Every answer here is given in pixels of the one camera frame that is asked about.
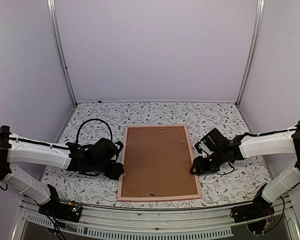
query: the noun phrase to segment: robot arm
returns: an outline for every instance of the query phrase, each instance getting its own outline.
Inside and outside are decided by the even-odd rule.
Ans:
[[[40,206],[39,212],[53,218],[78,222],[81,208],[74,201],[61,203],[56,189],[46,185],[23,171],[16,163],[50,165],[67,171],[97,176],[103,174],[118,179],[124,172],[123,165],[116,162],[123,144],[119,148],[110,140],[101,138],[94,145],[81,146],[35,141],[10,133],[8,126],[0,128],[0,182],[17,189],[21,194],[33,198]]]
[[[205,146],[213,153],[193,161],[190,173],[215,173],[220,165],[245,158],[270,154],[296,154],[296,160],[275,179],[263,185],[251,204],[234,207],[235,222],[248,221],[274,213],[272,202],[300,183],[300,121],[294,127],[262,134],[245,133],[233,140],[225,138],[216,128],[205,135],[195,147]]]

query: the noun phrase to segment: metal extrusion bar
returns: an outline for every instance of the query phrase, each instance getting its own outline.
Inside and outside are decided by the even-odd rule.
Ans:
[[[237,96],[236,102],[235,102],[235,104],[239,108],[241,106],[242,100],[245,95],[250,72],[252,69],[253,61],[254,61],[254,56],[255,56],[255,52],[256,52],[256,48],[257,48],[259,33],[260,33],[260,29],[261,29],[262,17],[263,17],[263,13],[264,13],[264,5],[265,5],[265,0],[258,0],[250,51],[249,51],[246,65],[245,65],[244,74],[243,74],[243,78],[241,81],[239,93],[238,93],[238,96]]]
[[[67,91],[69,93],[69,97],[72,102],[72,105],[75,107],[77,105],[77,100],[76,100],[74,89],[73,89],[73,86],[72,86],[72,83],[70,80],[70,76],[69,76],[69,72],[68,72],[68,68],[67,68],[67,64],[66,64],[66,59],[65,59],[65,55],[64,55],[64,50],[63,50],[62,43],[61,43],[55,1],[47,0],[47,5],[48,5],[48,12],[49,12],[49,17],[50,17],[53,37],[54,37],[54,41],[55,41],[55,46],[56,46],[56,50],[57,50],[57,53],[59,56],[59,61],[60,61],[60,65],[62,68],[65,85],[66,85]]]
[[[292,239],[300,240],[300,226],[296,216],[296,212],[293,209],[289,209],[285,212],[285,218]]]
[[[300,240],[300,232],[298,222],[291,218],[294,213],[291,201],[288,196],[284,197],[286,217],[290,221],[289,230],[293,240]],[[282,212],[282,201],[277,200],[274,204],[275,214],[280,215]],[[161,240],[161,236],[173,236],[177,240],[180,235],[189,235],[190,233],[204,234],[207,232],[219,231],[224,228],[237,226],[233,218],[230,217],[230,210],[233,206],[221,206],[218,208],[204,209],[129,209],[106,206],[83,206],[83,212],[79,223],[67,223],[66,232],[97,237],[98,239],[108,239],[108,237],[96,236],[98,232],[115,231],[120,235],[142,235],[152,236],[158,235],[157,240]],[[49,226],[48,219],[38,214],[38,206],[29,197],[24,197],[20,206],[28,217],[26,219],[45,227]]]

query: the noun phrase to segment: white backdrop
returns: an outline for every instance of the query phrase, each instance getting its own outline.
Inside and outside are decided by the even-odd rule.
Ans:
[[[256,0],[58,0],[78,102],[235,102]]]

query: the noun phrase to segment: cable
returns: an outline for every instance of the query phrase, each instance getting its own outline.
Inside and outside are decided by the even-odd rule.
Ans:
[[[55,230],[55,236],[59,239],[59,240],[67,240],[66,237],[63,235],[63,233],[61,232],[59,226],[57,225],[57,220],[55,218],[53,218],[53,220],[51,219],[50,216],[48,216],[47,212],[40,206],[39,203],[37,203],[36,200],[34,200],[35,203],[39,206],[39,208],[43,211],[44,215],[50,220],[50,222],[52,222],[53,228]]]
[[[269,132],[264,132],[260,134],[252,134],[249,132],[245,132],[244,135],[250,136],[250,137],[262,137],[262,136],[267,136],[267,135],[272,135],[272,134],[279,134],[279,133],[285,133],[289,131],[297,131],[296,128],[291,128],[291,129],[285,129],[285,130],[279,130],[279,131],[269,131]]]
[[[8,184],[5,184],[5,188],[3,188],[2,186],[0,186],[0,189],[3,191],[7,191],[8,190]]]
[[[91,121],[100,121],[100,122],[104,123],[104,124],[108,127],[108,129],[109,129],[109,132],[110,132],[110,140],[111,140],[111,142],[113,141],[112,131],[111,131],[111,128],[110,128],[109,124],[106,123],[105,121],[99,119],[99,118],[91,118],[91,119],[89,119],[89,120],[87,120],[87,121],[84,121],[84,122],[80,125],[78,131],[76,132],[75,145],[77,145],[78,142],[79,142],[79,135],[80,135],[81,128],[82,128],[85,124],[87,124],[87,123],[89,123],[89,122],[91,122]]]
[[[230,173],[233,173],[236,169],[235,169],[235,167],[231,164],[231,162],[229,162],[228,161],[228,164],[229,164],[229,166],[232,168],[232,170],[230,171],[230,172],[227,172],[227,173],[223,173],[223,174],[221,174],[221,173],[218,173],[217,171],[215,172],[216,174],[219,174],[219,175],[221,175],[221,176],[224,176],[224,175],[228,175],[228,174],[230,174]]]
[[[28,143],[28,144],[36,144],[36,145],[41,145],[41,146],[46,146],[46,147],[50,147],[50,148],[55,148],[55,149],[62,149],[62,150],[69,150],[69,147],[65,147],[65,146],[59,146],[59,145],[55,145],[55,144],[51,144],[51,143],[47,143],[47,142],[42,142],[42,141],[34,141],[34,140],[30,140],[30,139],[24,139],[24,138],[16,138],[16,137],[10,137],[9,138],[12,141],[19,141],[22,143]]]
[[[273,229],[275,229],[275,227],[279,225],[279,223],[281,222],[282,218],[284,217],[286,204],[285,204],[284,198],[283,198],[282,196],[280,196],[280,198],[281,198],[282,203],[283,203],[283,209],[282,209],[281,216],[280,216],[279,220],[276,222],[276,224],[273,226],[273,228],[264,231],[264,232],[263,232],[264,234],[265,234],[265,233],[268,233],[268,232],[270,232],[270,231],[272,231]]]

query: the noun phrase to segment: cork board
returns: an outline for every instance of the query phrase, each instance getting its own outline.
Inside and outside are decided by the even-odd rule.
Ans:
[[[201,199],[186,125],[128,126],[125,130],[118,201]]]

